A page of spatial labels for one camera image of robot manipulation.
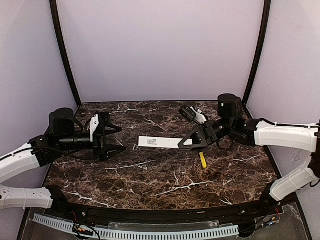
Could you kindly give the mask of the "white remote control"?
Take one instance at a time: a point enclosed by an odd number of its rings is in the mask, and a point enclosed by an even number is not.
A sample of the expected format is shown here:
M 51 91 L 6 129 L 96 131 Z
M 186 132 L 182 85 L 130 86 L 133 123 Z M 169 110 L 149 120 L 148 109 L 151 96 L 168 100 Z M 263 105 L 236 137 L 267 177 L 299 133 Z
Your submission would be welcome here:
M 139 136 L 138 146 L 144 148 L 178 149 L 182 138 Z

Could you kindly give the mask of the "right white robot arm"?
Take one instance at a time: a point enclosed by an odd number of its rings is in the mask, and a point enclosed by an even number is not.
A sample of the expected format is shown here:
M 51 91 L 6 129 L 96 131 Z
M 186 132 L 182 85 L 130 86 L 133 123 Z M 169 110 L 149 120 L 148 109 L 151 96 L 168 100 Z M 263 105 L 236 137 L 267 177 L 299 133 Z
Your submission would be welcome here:
M 320 181 L 320 125 L 287 124 L 265 118 L 243 118 L 240 97 L 225 93 L 218 96 L 217 121 L 209 121 L 194 107 L 183 106 L 179 113 L 196 126 L 178 143 L 181 150 L 201 150 L 226 136 L 244 146 L 276 146 L 307 151 L 311 154 L 296 169 L 268 184 L 260 200 L 277 203 L 306 185 L 314 187 Z

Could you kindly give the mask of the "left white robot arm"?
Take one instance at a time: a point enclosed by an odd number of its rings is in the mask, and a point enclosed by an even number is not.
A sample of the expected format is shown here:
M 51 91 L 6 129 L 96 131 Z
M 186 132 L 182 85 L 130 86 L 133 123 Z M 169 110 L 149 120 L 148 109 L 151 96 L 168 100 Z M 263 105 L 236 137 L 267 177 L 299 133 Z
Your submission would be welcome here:
M 110 122 L 108 112 L 97 111 L 86 125 L 71 108 L 59 108 L 49 114 L 49 126 L 43 135 L 30 139 L 22 147 L 0 158 L 1 183 L 29 170 L 45 167 L 67 156 L 81 161 L 104 162 L 126 150 L 107 143 L 107 136 L 122 131 Z M 16 188 L 0 186 L 0 208 L 63 209 L 67 199 L 58 186 Z

